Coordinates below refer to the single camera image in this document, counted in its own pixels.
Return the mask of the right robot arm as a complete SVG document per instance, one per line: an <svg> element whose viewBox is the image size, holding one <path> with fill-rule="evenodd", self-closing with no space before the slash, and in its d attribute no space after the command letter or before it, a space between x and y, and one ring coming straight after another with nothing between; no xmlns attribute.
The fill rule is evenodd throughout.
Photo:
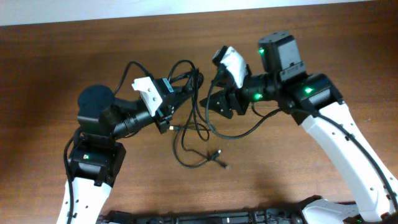
<svg viewBox="0 0 398 224"><path fill-rule="evenodd" d="M397 179L362 135L343 95L322 73L309 74L287 31L258 41L264 73L253 75L242 56L224 46L213 56L217 73L200 104L225 118L244 115L260 101L275 101L322 147L353 194L351 203L314 195L268 208L266 223L396 223Z"/></svg>

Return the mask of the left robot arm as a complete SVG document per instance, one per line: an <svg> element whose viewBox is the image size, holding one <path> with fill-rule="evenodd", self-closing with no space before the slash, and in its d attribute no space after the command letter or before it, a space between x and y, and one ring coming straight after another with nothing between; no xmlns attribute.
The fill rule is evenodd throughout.
<svg viewBox="0 0 398 224"><path fill-rule="evenodd" d="M79 127L63 153L67 181L58 223L96 223L126 155L119 140L151 124L165 133L173 111L193 90L154 85L140 94L136 101L123 100L104 85L80 93Z"/></svg>

